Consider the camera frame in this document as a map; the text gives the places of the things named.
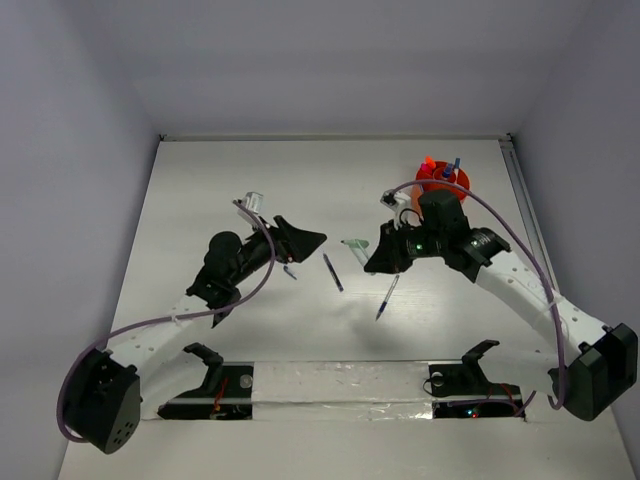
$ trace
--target screw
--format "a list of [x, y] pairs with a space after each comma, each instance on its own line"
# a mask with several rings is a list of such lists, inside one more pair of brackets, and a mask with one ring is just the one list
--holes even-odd
[[251, 388], [253, 385], [253, 377], [251, 375], [242, 375], [240, 377], [240, 386], [242, 388]]
[[431, 374], [431, 385], [434, 387], [441, 387], [444, 385], [444, 375], [440, 372], [433, 372]]

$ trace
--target orange cup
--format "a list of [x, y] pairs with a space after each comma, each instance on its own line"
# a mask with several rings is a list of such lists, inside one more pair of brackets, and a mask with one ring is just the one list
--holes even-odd
[[[436, 180], [441, 180], [442, 179], [442, 172], [444, 171], [446, 166], [447, 166], [447, 162], [436, 162], [436, 169], [434, 170], [433, 174], [429, 174], [429, 173], [419, 169], [418, 173], [416, 173], [416, 180], [433, 179], [433, 178], [435, 178]], [[456, 174], [456, 172], [453, 172], [451, 174], [451, 177], [449, 177], [449, 179], [452, 180], [451, 183], [455, 183], [456, 185], [460, 185], [461, 187], [466, 188], [467, 190], [471, 189], [471, 181], [469, 180], [469, 177], [466, 174], [466, 172], [464, 170], [462, 170], [462, 169], [458, 169], [457, 174]], [[441, 184], [436, 184], [436, 183], [423, 184], [423, 185], [414, 185], [413, 188], [411, 189], [411, 206], [412, 206], [412, 208], [416, 212], [420, 212], [420, 205], [418, 204], [418, 198], [420, 198], [420, 195], [422, 195], [424, 192], [430, 192], [431, 190], [437, 190], [437, 189], [442, 189], [442, 188], [444, 188], [446, 190], [450, 190], [453, 193], [455, 193], [456, 196], [460, 199], [460, 203], [463, 203], [464, 199], [467, 198], [467, 194], [466, 193], [461, 192], [460, 190], [458, 190], [455, 187], [448, 187], [447, 185], [441, 185]]]

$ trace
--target black bracket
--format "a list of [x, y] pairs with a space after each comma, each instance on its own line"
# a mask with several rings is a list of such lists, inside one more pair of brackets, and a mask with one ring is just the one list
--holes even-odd
[[429, 363], [431, 395], [436, 398], [461, 395], [488, 395], [491, 382], [478, 365], [478, 360], [496, 340], [485, 340], [462, 356], [461, 363]]
[[[184, 348], [201, 358], [209, 367], [202, 385], [195, 390], [184, 392], [178, 397], [180, 404], [168, 403], [158, 410], [165, 420], [247, 420], [253, 413], [251, 392], [253, 387], [253, 364], [224, 365], [222, 357], [210, 348], [194, 343]], [[214, 412], [212, 399], [222, 401]], [[189, 399], [211, 400], [211, 402]]]

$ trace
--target red wire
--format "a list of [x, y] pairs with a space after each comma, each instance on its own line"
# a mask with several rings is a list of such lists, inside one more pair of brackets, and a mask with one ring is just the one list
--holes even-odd
[[487, 403], [490, 399], [491, 399], [491, 395], [493, 395], [493, 385], [491, 385], [489, 387], [489, 392], [487, 393], [487, 398], [485, 398], [483, 401], [481, 401], [478, 405], [476, 405], [476, 408], [478, 408], [480, 405]]
[[504, 383], [501, 383], [500, 386], [502, 387], [502, 389], [507, 392], [507, 395], [509, 396], [509, 401], [511, 402], [511, 405], [513, 406], [513, 411], [517, 412], [518, 411], [518, 406], [516, 405], [516, 402], [513, 400], [513, 395], [511, 394], [511, 390], [509, 390], [509, 387], [507, 387]]
[[216, 397], [213, 400], [213, 413], [216, 413], [218, 410], [220, 410], [220, 406], [218, 405], [218, 402], [224, 396], [224, 389], [227, 387], [228, 381], [229, 381], [228, 378], [225, 378], [222, 381], [222, 385], [220, 386], [220, 391], [216, 394]]

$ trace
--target white arm segment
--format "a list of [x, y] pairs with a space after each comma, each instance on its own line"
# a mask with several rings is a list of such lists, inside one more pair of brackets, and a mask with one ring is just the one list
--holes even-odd
[[[555, 348], [556, 333], [549, 301], [538, 276], [513, 252], [500, 252], [491, 265], [478, 273], [476, 283], [515, 311], [531, 328]], [[558, 292], [553, 291], [564, 337], [565, 362], [580, 356], [580, 344], [593, 345], [605, 335], [606, 325], [587, 315]]]
[[411, 197], [406, 193], [396, 192], [393, 194], [393, 204], [389, 204], [385, 201], [387, 193], [389, 192], [384, 192], [384, 195], [382, 195], [382, 198], [380, 199], [380, 203], [393, 210], [393, 226], [397, 230], [402, 226], [402, 212], [406, 209], [412, 210]]
[[[185, 295], [169, 315], [206, 310], [208, 308], [204, 300]], [[133, 365], [137, 368], [142, 419], [157, 418], [158, 407], [202, 384], [208, 367], [200, 358], [183, 352], [183, 348], [202, 342], [212, 322], [213, 315], [151, 325], [116, 337], [123, 341], [113, 347], [109, 345], [113, 360], [125, 367]]]

